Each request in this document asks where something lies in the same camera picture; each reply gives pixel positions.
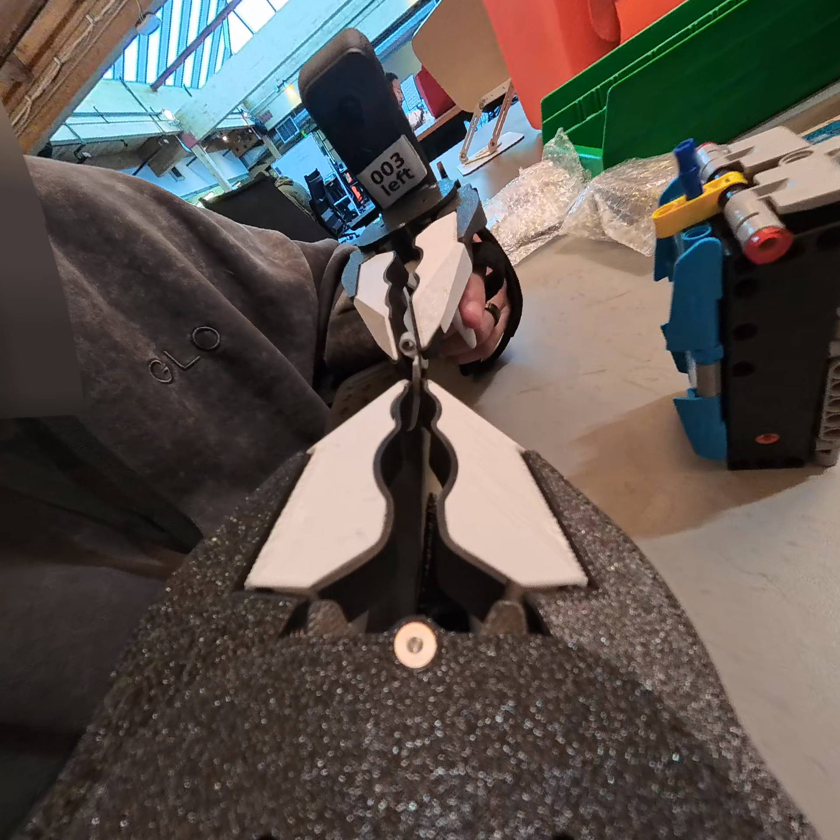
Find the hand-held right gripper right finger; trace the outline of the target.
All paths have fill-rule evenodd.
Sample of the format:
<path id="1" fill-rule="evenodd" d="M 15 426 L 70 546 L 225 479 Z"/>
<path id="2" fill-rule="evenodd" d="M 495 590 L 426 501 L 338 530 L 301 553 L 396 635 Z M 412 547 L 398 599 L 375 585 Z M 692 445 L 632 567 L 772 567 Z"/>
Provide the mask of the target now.
<path id="1" fill-rule="evenodd" d="M 586 587 L 585 569 L 514 440 L 425 383 L 429 466 L 440 485 L 433 568 L 455 602 Z"/>

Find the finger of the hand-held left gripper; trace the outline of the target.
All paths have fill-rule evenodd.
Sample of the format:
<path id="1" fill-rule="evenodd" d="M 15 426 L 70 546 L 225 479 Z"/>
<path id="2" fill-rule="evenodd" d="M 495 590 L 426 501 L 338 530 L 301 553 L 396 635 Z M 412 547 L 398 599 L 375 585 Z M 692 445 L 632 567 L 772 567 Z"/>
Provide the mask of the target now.
<path id="1" fill-rule="evenodd" d="M 396 253 L 385 252 L 373 255 L 361 262 L 359 267 L 354 306 L 365 327 L 385 355 L 397 362 L 400 353 L 392 326 L 392 312 L 389 304 L 391 282 L 387 271 L 399 267 Z"/>
<path id="2" fill-rule="evenodd" d="M 438 331 L 449 331 L 472 270 L 459 239 L 457 217 L 433 221 L 414 240 L 421 256 L 415 267 L 413 315 L 419 347 L 428 350 Z"/>

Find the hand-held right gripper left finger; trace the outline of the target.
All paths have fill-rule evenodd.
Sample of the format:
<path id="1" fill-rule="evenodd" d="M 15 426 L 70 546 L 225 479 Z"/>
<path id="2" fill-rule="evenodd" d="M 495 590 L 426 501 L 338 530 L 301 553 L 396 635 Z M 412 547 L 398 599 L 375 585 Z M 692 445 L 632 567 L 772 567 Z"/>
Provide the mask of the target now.
<path id="1" fill-rule="evenodd" d="M 359 621 L 392 603 L 393 537 L 406 455 L 398 381 L 308 452 L 297 483 L 245 577 L 247 592 L 333 601 Z"/>

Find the person's left forearm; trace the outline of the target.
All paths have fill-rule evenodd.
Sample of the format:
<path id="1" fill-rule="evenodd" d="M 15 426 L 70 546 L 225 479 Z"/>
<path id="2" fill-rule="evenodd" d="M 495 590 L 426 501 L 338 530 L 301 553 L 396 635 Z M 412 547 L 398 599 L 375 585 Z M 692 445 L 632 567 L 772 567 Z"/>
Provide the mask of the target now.
<path id="1" fill-rule="evenodd" d="M 361 256 L 332 238 L 297 241 L 202 210 L 209 266 L 232 282 L 236 306 L 307 385 L 332 401 L 354 375 L 387 364 L 342 284 Z"/>

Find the grey desk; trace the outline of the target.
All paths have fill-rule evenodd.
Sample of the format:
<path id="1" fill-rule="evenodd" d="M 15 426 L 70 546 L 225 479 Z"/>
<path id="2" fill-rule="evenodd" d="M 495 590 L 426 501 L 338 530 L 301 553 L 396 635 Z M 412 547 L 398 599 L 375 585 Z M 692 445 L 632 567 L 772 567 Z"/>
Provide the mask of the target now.
<path id="1" fill-rule="evenodd" d="M 695 456 L 652 270 L 613 241 L 556 238 L 517 268 L 521 327 L 494 374 L 432 373 L 635 541 L 773 772 L 838 838 L 838 469 L 730 472 Z"/>

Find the person's left hand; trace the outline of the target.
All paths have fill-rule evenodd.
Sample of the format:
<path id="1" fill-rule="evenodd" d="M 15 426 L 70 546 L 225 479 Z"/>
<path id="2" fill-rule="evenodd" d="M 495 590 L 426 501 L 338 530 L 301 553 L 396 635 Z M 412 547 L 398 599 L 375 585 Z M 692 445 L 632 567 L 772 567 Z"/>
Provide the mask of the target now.
<path id="1" fill-rule="evenodd" d="M 459 332 L 450 330 L 437 347 L 437 358 L 453 364 L 484 361 L 495 351 L 505 332 L 510 316 L 507 285 L 486 299 L 485 278 L 473 272 L 458 303 L 458 312 L 465 329 L 473 330 L 476 345 L 470 348 Z"/>

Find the black office chair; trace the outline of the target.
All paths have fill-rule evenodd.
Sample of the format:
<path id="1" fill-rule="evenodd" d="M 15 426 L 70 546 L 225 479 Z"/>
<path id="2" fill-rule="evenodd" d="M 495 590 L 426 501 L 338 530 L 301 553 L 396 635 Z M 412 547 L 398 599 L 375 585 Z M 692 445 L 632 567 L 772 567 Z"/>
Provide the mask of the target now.
<path id="1" fill-rule="evenodd" d="M 315 218 L 336 237 L 356 235 L 359 206 L 336 177 L 324 180 L 320 171 L 305 175 Z"/>

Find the beige laptop stand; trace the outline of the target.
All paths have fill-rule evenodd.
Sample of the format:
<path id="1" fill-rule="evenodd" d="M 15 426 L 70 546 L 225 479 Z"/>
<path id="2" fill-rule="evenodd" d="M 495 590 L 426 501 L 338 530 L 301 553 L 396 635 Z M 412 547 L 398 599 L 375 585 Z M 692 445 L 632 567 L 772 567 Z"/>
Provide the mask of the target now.
<path id="1" fill-rule="evenodd" d="M 412 44 L 416 58 L 456 108 L 469 113 L 458 153 L 460 174 L 470 175 L 523 139 L 522 133 L 503 132 L 516 92 L 484 2 L 439 2 Z M 480 116 L 497 100 L 500 109 L 490 139 L 471 154 Z"/>

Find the clear plastic bag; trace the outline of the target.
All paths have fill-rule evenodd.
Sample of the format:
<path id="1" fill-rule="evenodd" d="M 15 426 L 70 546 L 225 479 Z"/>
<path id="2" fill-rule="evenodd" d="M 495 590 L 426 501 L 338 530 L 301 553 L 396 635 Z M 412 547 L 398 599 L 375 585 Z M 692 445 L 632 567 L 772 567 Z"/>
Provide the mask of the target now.
<path id="1" fill-rule="evenodd" d="M 666 154 L 592 175 L 560 129 L 541 161 L 521 169 L 485 205 L 488 228 L 513 265 L 560 236 L 613 241 L 650 257 L 652 215 L 676 174 L 674 158 Z"/>

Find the orange plastic case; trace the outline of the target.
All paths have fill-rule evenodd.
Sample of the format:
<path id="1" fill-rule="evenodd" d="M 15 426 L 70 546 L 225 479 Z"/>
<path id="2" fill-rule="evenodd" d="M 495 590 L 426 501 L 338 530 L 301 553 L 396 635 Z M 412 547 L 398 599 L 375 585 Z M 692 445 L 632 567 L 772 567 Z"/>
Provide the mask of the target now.
<path id="1" fill-rule="evenodd" d="M 528 122 L 542 100 L 680 1 L 485 1 L 490 24 Z"/>

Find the person's grey sweater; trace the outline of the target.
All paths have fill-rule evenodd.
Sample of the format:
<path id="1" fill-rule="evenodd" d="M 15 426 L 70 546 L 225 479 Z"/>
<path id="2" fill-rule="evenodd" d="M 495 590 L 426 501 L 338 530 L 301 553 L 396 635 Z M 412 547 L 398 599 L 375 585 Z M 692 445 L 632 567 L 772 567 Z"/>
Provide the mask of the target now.
<path id="1" fill-rule="evenodd" d="M 202 208 L 24 161 L 83 404 L 2 420 L 2 838 L 56 782 L 182 558 L 329 415 L 209 266 Z"/>

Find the blue and black brick model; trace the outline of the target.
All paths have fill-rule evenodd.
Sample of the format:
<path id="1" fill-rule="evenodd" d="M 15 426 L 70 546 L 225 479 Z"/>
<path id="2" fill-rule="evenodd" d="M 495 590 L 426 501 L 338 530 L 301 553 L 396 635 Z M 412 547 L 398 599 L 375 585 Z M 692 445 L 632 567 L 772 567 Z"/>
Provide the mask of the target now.
<path id="1" fill-rule="evenodd" d="M 839 450 L 839 139 L 775 127 L 680 143 L 653 213 L 661 330 L 694 452 L 729 469 L 831 467 Z"/>

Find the green box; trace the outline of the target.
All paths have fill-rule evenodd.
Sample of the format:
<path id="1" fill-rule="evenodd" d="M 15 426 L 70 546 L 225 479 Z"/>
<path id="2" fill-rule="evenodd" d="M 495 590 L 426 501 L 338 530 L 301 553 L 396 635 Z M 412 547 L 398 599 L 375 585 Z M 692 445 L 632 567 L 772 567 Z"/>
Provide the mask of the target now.
<path id="1" fill-rule="evenodd" d="M 838 1 L 684 2 L 543 98 L 542 142 L 561 130 L 597 174 L 735 140 L 838 78 Z"/>

